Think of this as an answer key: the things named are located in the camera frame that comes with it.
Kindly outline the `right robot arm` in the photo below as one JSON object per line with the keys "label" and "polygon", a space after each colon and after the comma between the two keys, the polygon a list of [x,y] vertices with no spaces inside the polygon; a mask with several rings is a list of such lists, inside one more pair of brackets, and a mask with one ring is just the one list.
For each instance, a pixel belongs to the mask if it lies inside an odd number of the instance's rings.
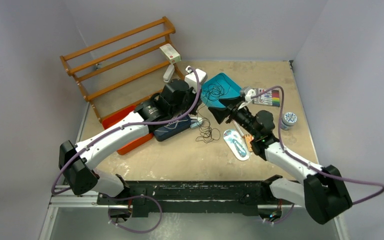
{"label": "right robot arm", "polygon": [[223,107],[208,107],[215,120],[221,123],[235,121],[253,136],[252,151],[263,160],[288,172],[294,181],[278,177],[261,189],[260,196],[268,204],[278,199],[304,207],[318,224],[326,224],[353,206],[340,171],[333,165],[324,167],[288,150],[273,133],[274,116],[260,110],[252,114],[242,106],[242,97],[221,99]]}

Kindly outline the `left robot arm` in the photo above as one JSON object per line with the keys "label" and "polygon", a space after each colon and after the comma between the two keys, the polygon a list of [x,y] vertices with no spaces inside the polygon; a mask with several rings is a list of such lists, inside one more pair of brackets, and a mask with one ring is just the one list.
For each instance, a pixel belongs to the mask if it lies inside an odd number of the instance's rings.
{"label": "left robot arm", "polygon": [[121,176],[101,173],[96,168],[109,155],[129,143],[172,122],[195,114],[205,78],[174,79],[163,91],[137,105],[134,111],[101,133],[76,144],[70,140],[59,147],[59,177],[75,195],[88,191],[109,195],[118,205],[126,203],[129,191]]}

